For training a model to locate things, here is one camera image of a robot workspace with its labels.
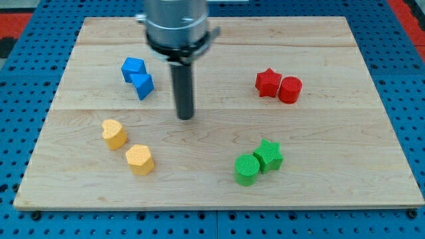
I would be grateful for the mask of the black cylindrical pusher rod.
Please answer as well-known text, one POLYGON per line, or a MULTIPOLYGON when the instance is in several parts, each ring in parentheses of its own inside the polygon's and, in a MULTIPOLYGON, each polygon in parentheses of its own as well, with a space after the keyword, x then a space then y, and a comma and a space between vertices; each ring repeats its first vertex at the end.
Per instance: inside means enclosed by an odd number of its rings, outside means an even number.
POLYGON ((189 120, 194 116, 192 67, 172 64, 170 68, 177 117, 189 120))

